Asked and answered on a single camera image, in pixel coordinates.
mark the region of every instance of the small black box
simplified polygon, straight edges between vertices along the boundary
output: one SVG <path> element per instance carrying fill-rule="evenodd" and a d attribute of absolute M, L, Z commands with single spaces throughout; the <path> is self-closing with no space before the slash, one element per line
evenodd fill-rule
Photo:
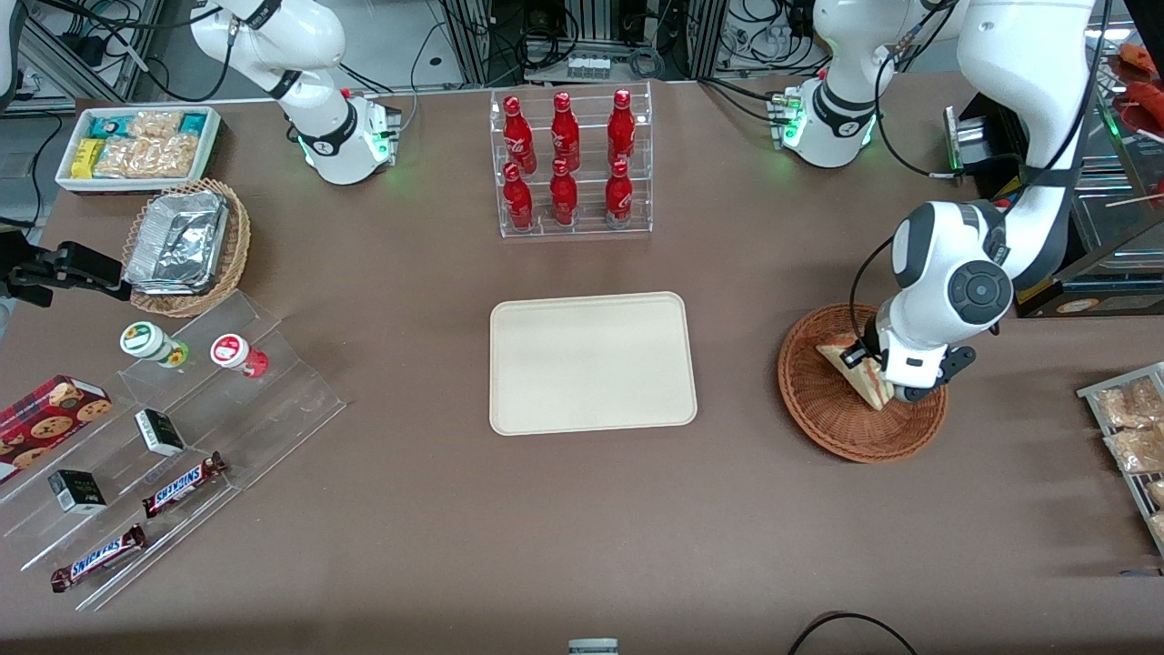
<path fill-rule="evenodd" d="M 134 415 L 137 421 L 137 432 L 146 440 L 146 448 L 165 457 L 173 457 L 182 453 L 185 444 L 178 436 L 178 430 L 173 428 L 170 418 L 156 410 L 143 410 Z"/>
<path fill-rule="evenodd" d="M 49 486 L 65 512 L 97 514 L 105 510 L 105 498 L 92 474 L 62 469 L 49 476 Z"/>

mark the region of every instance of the coca-cola bottle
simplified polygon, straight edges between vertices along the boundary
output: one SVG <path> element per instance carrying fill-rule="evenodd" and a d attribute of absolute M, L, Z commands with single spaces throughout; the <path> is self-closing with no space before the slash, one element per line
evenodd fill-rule
<path fill-rule="evenodd" d="M 574 225 L 579 211 L 579 185 L 570 175 L 567 159 L 554 159 L 554 178 L 549 180 L 549 194 L 554 198 L 554 220 L 559 225 Z"/>
<path fill-rule="evenodd" d="M 521 169 L 516 163 L 505 162 L 502 172 L 505 175 L 502 194 L 505 195 L 505 209 L 513 229 L 528 232 L 533 227 L 533 195 L 530 186 L 521 179 Z"/>
<path fill-rule="evenodd" d="M 606 180 L 606 225 L 622 229 L 631 221 L 631 193 L 634 187 L 626 177 L 626 159 L 619 158 L 610 166 Z"/>
<path fill-rule="evenodd" d="M 509 95 L 502 102 L 505 107 L 505 149 L 510 161 L 521 166 L 521 172 L 533 175 L 538 170 L 538 157 L 533 154 L 533 130 L 530 121 L 521 115 L 521 102 Z"/>
<path fill-rule="evenodd" d="M 606 123 L 606 158 L 611 166 L 619 157 L 630 159 L 634 154 L 634 114 L 631 113 L 631 92 L 626 88 L 615 91 L 615 111 Z"/>
<path fill-rule="evenodd" d="M 554 122 L 549 126 L 554 141 L 554 157 L 566 159 L 570 170 L 582 165 L 582 143 L 579 138 L 579 119 L 570 109 L 570 94 L 560 91 L 554 93 Z"/>

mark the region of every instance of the brown table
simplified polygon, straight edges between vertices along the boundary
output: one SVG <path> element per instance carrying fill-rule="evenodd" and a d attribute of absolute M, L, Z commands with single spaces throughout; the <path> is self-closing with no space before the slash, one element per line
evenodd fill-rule
<path fill-rule="evenodd" d="M 95 614 L 0 554 L 0 638 L 22 640 L 0 650 L 511 655 L 613 635 L 627 655 L 783 653 L 853 610 L 925 654 L 1161 652 L 1164 581 L 1116 576 L 1158 560 L 1073 391 L 1164 359 L 1164 321 L 1009 320 L 974 341 L 921 455 L 838 461 L 779 400 L 781 339 L 846 297 L 906 212 L 971 190 L 880 141 L 814 169 L 695 84 L 654 92 L 655 233 L 588 243 L 502 242 L 487 93 L 424 97 L 400 164 L 353 187 L 304 165 L 275 104 L 222 105 L 212 172 L 254 221 L 242 287 L 352 405 Z M 971 94 L 953 74 L 899 77 L 895 144 L 938 165 L 939 111 Z M 141 201 L 63 192 L 45 241 L 120 251 Z M 881 261 L 860 297 L 893 289 Z M 655 290 L 687 302 L 691 425 L 492 433 L 494 305 Z M 0 403 L 57 372 L 107 378 L 144 316 L 83 291 L 21 307 Z M 858 626 L 810 646 L 897 652 Z"/>

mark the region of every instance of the robotic arm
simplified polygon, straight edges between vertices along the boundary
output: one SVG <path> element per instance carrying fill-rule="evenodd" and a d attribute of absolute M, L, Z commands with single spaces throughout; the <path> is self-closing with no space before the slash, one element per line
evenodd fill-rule
<path fill-rule="evenodd" d="M 191 16 L 214 7 L 223 10 L 191 26 L 198 47 L 278 101 L 324 179 L 354 184 L 395 162 L 399 114 L 348 97 L 326 72 L 347 48 L 331 9 L 313 0 L 219 0 Z"/>
<path fill-rule="evenodd" d="M 886 66 L 875 87 L 890 56 L 886 45 L 953 38 L 965 13 L 966 2 L 957 0 L 817 0 L 812 24 L 829 43 L 832 63 L 823 80 L 805 80 L 778 98 L 788 121 L 781 145 L 822 168 L 853 161 L 873 129 L 873 98 L 893 78 Z"/>
<path fill-rule="evenodd" d="M 985 201 L 932 201 L 899 225 L 892 255 L 902 290 L 881 305 L 863 341 L 880 354 L 897 398 L 910 401 L 973 361 L 971 349 L 949 346 L 1002 318 L 1015 284 L 1028 287 L 1062 262 L 1081 129 L 1074 119 L 1088 94 L 1084 29 L 1094 0 L 960 3 L 968 5 L 963 74 L 1023 121 L 1027 165 L 1041 172 L 1006 213 Z M 870 355 L 860 351 L 846 364 Z"/>

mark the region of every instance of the round wicker basket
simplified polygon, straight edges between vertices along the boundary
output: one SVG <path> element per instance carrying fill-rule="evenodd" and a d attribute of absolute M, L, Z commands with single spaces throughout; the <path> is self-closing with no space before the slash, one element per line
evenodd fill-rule
<path fill-rule="evenodd" d="M 858 325 L 875 312 L 871 305 L 857 305 Z M 830 337 L 852 334 L 844 302 L 823 306 L 793 325 L 776 362 L 788 412 L 812 441 L 846 460 L 874 464 L 916 455 L 942 428 L 946 389 L 917 404 L 893 400 L 881 412 L 874 411 L 816 351 Z"/>
<path fill-rule="evenodd" d="M 230 213 L 227 216 L 226 234 L 222 235 L 222 252 L 219 255 L 218 279 L 214 286 L 201 296 L 147 296 L 134 291 L 129 301 L 134 306 L 152 313 L 162 313 L 173 318 L 189 318 L 198 315 L 218 302 L 222 301 L 230 291 L 239 285 L 242 277 L 242 269 L 247 265 L 247 248 L 250 247 L 250 218 L 247 215 L 247 207 L 242 206 L 239 195 L 221 181 L 215 179 L 199 179 L 190 184 L 183 184 L 162 191 L 161 195 L 176 195 L 180 193 L 193 193 L 196 191 L 214 191 L 222 194 L 230 202 Z M 129 228 L 129 237 L 121 249 L 121 264 L 129 261 L 129 255 L 137 242 L 137 230 L 141 228 L 142 218 L 146 215 L 143 206 L 137 212 L 137 219 Z"/>

